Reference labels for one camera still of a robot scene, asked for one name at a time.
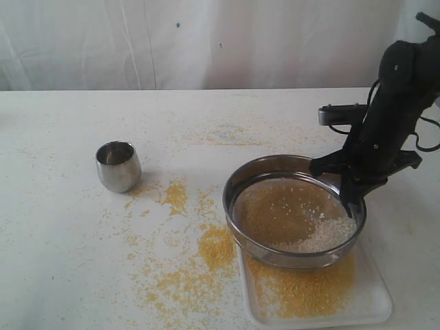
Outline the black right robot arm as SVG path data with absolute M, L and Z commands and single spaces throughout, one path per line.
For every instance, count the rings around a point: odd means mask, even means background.
M 309 165 L 314 177 L 340 176 L 340 201 L 350 217 L 365 195 L 422 161 L 416 151 L 402 146 L 439 97 L 439 21 L 423 12 L 415 18 L 434 34 L 423 43 L 396 41 L 386 49 L 366 104 L 329 104 L 318 110 L 320 125 L 351 127 L 339 151 Z

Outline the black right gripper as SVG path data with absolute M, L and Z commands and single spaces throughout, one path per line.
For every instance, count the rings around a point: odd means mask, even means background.
M 341 175 L 340 201 L 350 218 L 359 212 L 359 196 L 383 186 L 388 177 L 411 167 L 422 158 L 415 151 L 403 151 L 409 130 L 400 126 L 353 126 L 342 150 L 309 163 L 314 177 L 323 173 Z

